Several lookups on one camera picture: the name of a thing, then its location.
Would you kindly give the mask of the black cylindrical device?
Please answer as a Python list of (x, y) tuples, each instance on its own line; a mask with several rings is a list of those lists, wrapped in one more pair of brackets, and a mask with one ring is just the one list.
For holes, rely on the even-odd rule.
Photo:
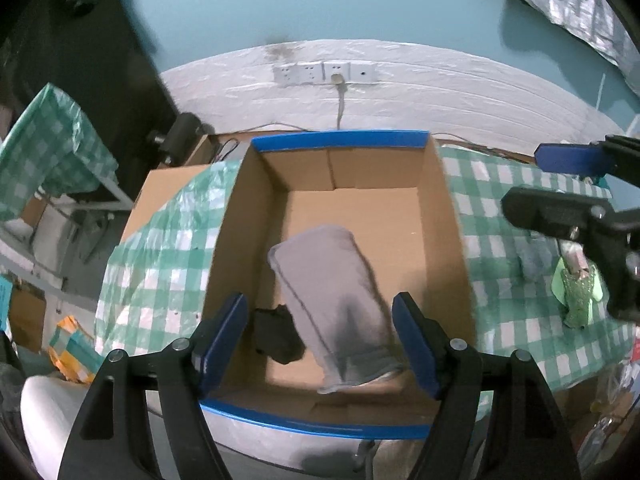
[(165, 166), (181, 166), (198, 144), (202, 122), (192, 113), (180, 113), (166, 133), (153, 130), (146, 142), (154, 145), (160, 153), (160, 162)]

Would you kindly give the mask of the blue edged cardboard box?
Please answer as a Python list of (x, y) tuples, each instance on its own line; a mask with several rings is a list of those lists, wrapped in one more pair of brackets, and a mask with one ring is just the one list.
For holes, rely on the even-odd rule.
[(408, 292), (475, 338), (445, 168), (425, 131), (328, 131), (250, 142), (224, 210), (204, 313), (241, 294), (242, 337), (207, 413), (322, 437), (424, 438), (438, 409), (392, 322)]

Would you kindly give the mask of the light green cloth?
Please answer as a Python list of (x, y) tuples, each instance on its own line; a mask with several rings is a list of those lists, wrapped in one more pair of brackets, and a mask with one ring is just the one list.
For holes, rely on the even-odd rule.
[[(555, 296), (556, 300), (558, 300), (559, 303), (562, 304), (563, 306), (567, 307), (568, 303), (565, 299), (565, 287), (562, 281), (562, 272), (564, 270), (565, 270), (564, 261), (563, 259), (560, 259), (553, 273), (553, 278), (551, 281), (551, 291), (553, 296)], [(594, 277), (594, 285), (591, 291), (591, 299), (593, 301), (601, 301), (604, 296), (604, 293), (603, 293), (603, 286), (600, 279), (600, 273), (597, 267), (592, 262), (589, 263), (589, 270)]]

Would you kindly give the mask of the dark green textured cloth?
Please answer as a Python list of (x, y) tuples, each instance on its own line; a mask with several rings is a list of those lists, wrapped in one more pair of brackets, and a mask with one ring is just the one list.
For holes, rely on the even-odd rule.
[(564, 300), (567, 308), (564, 324), (569, 328), (585, 328), (591, 318), (597, 273), (594, 266), (588, 266), (578, 274), (564, 269), (561, 271)]

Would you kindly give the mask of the grey trousers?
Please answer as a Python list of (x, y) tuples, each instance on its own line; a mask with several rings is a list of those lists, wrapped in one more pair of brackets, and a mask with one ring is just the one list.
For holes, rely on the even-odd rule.
[(386, 304), (352, 232), (316, 226), (272, 246), (267, 261), (300, 338), (322, 368), (318, 393), (382, 382), (404, 370)]

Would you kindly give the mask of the green checkered tablecloth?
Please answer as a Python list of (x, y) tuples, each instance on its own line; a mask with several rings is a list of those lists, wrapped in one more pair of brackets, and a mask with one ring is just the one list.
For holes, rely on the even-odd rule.
[[(486, 353), (529, 351), (553, 390), (621, 359), (631, 347), (631, 326), (596, 304), (585, 328), (567, 327), (551, 291), (559, 254), (549, 274), (525, 281), (516, 245), (539, 235), (512, 228), (500, 210), (502, 196), (518, 185), (591, 197), (602, 197), (604, 189), (458, 146), (435, 146), (469, 274), (475, 323), (469, 342)], [(204, 313), (210, 266), (243, 159), (149, 175), (125, 239), (107, 263), (94, 321), (97, 352), (155, 352), (210, 318)]]

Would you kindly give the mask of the white wall socket strip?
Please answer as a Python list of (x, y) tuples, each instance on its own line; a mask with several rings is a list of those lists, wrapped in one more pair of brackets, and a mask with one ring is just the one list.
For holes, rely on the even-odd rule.
[(299, 84), (376, 84), (378, 66), (361, 61), (289, 62), (272, 66), (278, 86)]

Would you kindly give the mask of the beige white patterned cloth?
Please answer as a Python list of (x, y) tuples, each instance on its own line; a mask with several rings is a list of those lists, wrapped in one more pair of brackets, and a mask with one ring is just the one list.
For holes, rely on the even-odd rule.
[(584, 254), (584, 248), (582, 248), (581, 244), (571, 242), (570, 240), (560, 240), (559, 251), (564, 266), (570, 274), (580, 275), (589, 272), (588, 259)]

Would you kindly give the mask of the silver foil curtain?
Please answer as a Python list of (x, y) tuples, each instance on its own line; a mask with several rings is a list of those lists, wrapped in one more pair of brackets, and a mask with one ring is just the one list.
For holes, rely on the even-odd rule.
[(639, 91), (639, 51), (606, 0), (525, 0), (617, 66), (629, 88)]

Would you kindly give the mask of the orange teal package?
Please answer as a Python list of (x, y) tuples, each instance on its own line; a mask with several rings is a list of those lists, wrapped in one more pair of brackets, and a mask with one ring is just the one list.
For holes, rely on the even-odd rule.
[(73, 315), (55, 325), (48, 344), (48, 356), (54, 367), (69, 382), (91, 384), (103, 358), (93, 348), (94, 342)]

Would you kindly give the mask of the black sock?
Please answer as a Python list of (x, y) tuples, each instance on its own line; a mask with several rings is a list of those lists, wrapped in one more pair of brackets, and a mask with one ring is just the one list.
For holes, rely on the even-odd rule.
[(256, 352), (279, 364), (299, 361), (306, 351), (285, 304), (279, 304), (274, 309), (256, 309), (253, 333)]

